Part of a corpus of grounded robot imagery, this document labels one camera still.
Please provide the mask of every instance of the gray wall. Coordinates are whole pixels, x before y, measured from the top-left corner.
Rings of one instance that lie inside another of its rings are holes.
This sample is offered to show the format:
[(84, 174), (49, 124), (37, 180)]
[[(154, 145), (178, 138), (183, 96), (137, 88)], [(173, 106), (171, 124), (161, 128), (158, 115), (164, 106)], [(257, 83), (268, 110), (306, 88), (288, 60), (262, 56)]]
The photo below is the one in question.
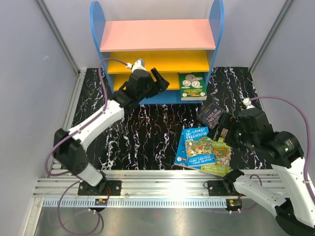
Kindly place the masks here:
[[(308, 116), (315, 139), (315, 1), (295, 1), (272, 39), (253, 78), (259, 95), (286, 97), (299, 105)], [(263, 100), (270, 122), (276, 130), (287, 130), (298, 137), (306, 152), (306, 129), (302, 117), (289, 105)], [(315, 171), (310, 168), (314, 179)]]
[(0, 229), (21, 233), (75, 73), (34, 0), (0, 0)]
[[(91, 0), (44, 0), (79, 68), (98, 67)], [(213, 0), (98, 0), (106, 20), (208, 18)], [(250, 66), (285, 0), (223, 0), (225, 28), (215, 66)]]

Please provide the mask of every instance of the metal floor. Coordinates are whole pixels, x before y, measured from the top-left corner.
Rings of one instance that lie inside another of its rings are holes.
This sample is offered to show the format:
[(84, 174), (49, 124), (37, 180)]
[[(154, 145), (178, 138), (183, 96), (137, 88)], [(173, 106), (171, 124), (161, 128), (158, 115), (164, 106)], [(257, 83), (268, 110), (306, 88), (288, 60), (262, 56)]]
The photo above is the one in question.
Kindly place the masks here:
[[(246, 206), (253, 202), (247, 200)], [(62, 208), (66, 227), (76, 233), (89, 232), (97, 223), (91, 212), (73, 216), (79, 208)], [(99, 236), (286, 236), (274, 217), (258, 206), (241, 214), (210, 213), (206, 209), (140, 209), (107, 208), (101, 212), (104, 228)], [(44, 207), (41, 211), (35, 236), (67, 236), (59, 226), (57, 209)]]

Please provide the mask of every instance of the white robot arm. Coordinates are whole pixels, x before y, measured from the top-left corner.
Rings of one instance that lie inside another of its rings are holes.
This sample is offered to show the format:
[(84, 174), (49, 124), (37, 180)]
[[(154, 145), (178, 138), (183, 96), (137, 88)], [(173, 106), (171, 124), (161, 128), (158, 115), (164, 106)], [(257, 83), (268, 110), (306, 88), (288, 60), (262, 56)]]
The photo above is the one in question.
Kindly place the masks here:
[(304, 182), (305, 159), (297, 138), (286, 131), (274, 132), (262, 110), (248, 101), (246, 107), (237, 117), (222, 114), (208, 136), (217, 141), (226, 133), (228, 146), (254, 149), (264, 156), (281, 178), (289, 198), (255, 183), (240, 170), (228, 173), (223, 185), (229, 193), (244, 194), (267, 209), (289, 235), (315, 235), (315, 205)]

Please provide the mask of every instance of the cable connector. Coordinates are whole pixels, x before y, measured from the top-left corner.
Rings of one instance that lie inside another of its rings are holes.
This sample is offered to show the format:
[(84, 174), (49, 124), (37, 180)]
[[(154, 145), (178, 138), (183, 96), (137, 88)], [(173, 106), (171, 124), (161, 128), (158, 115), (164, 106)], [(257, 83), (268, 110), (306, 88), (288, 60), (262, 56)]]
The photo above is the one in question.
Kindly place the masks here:
[(131, 70), (132, 69), (132, 64), (128, 62), (127, 65), (126, 65), (126, 68)]
[(250, 98), (247, 97), (243, 100), (243, 104), (246, 106), (246, 109), (249, 109), (249, 108), (255, 108), (254, 105), (252, 105), (252, 102), (250, 101)]
[(309, 179), (309, 181), (303, 181), (303, 183), (309, 183), (309, 184), (313, 184), (312, 180)]
[(135, 70), (146, 70), (146, 68), (144, 67), (145, 63), (144, 63), (144, 60), (139, 58), (138, 60), (136, 60), (136, 62), (134, 63), (134, 65), (132, 66), (132, 73), (135, 71)]

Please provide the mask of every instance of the blue book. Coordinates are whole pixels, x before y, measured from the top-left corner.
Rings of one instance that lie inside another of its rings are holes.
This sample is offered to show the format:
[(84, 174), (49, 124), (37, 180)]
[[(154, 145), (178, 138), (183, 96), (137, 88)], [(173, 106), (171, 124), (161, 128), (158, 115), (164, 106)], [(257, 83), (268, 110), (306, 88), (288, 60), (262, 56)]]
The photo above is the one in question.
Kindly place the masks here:
[(185, 148), (185, 140), (184, 140), (184, 133), (183, 133), (183, 131), (182, 131), (181, 137), (179, 139), (179, 144), (178, 144), (178, 147), (177, 147), (177, 153), (176, 153), (174, 164), (177, 165), (177, 166), (183, 166), (183, 167), (196, 169), (196, 170), (200, 170), (201, 169), (200, 166), (191, 167), (191, 166), (187, 165), (188, 162), (187, 162), (187, 156), (186, 156), (186, 148)]
[(183, 129), (177, 149), (175, 164), (200, 169), (215, 163), (212, 141), (207, 137), (208, 127)]

